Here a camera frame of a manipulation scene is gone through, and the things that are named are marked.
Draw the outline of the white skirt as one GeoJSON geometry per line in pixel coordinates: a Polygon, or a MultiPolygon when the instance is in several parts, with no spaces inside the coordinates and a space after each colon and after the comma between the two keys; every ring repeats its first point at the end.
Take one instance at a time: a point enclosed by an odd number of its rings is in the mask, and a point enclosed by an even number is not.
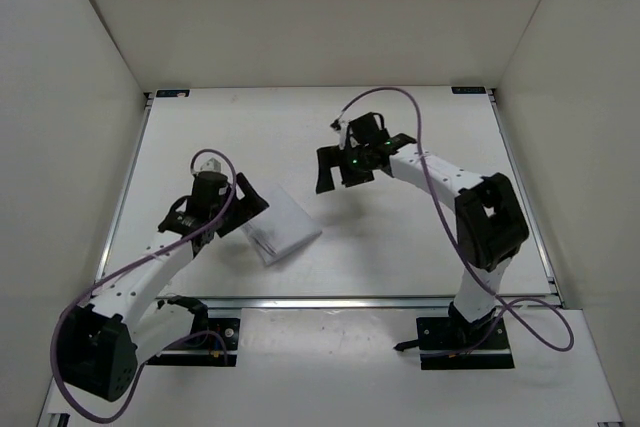
{"type": "Polygon", "coordinates": [[[314,220],[279,184],[263,183],[269,207],[241,227],[265,266],[271,266],[322,234],[314,220]]]}

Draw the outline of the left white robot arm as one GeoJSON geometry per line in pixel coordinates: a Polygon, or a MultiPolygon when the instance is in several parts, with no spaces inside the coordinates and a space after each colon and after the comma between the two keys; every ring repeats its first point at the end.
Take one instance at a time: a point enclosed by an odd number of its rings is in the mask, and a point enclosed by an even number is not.
{"type": "Polygon", "coordinates": [[[160,292],[215,237],[268,208],[243,173],[201,171],[176,200],[144,252],[144,264],[107,281],[87,304],[64,315],[53,342],[56,380],[109,402],[120,399],[139,366],[174,342],[197,345],[209,334],[203,302],[160,292]]]}

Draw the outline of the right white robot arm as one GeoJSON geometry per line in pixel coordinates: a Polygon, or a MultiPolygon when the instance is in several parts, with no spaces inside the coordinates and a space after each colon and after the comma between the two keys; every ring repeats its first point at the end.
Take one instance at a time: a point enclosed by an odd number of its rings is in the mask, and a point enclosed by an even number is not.
{"type": "Polygon", "coordinates": [[[510,179],[501,173],[483,176],[464,170],[407,134],[390,135],[379,113],[351,121],[337,118],[331,128],[339,141],[317,151],[317,193],[334,190],[334,169],[345,187],[371,182],[380,171],[429,194],[436,207],[452,212],[454,250],[464,273],[442,338],[451,350],[478,343],[496,317],[506,268],[529,237],[510,179]]]}

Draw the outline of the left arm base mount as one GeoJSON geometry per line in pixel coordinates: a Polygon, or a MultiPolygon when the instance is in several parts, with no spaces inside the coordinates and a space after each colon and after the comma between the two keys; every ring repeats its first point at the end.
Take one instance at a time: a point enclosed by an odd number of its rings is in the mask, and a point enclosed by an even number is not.
{"type": "Polygon", "coordinates": [[[239,317],[209,318],[209,329],[219,337],[189,340],[151,358],[151,366],[235,367],[238,358],[241,319],[239,317]]]}

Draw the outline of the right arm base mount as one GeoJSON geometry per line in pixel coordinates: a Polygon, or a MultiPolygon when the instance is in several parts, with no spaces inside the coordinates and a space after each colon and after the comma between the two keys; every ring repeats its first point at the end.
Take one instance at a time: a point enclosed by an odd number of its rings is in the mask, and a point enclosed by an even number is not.
{"type": "Polygon", "coordinates": [[[464,339],[449,317],[418,317],[417,338],[399,342],[397,352],[419,351],[420,367],[429,371],[509,370],[515,368],[503,319],[464,339]]]}

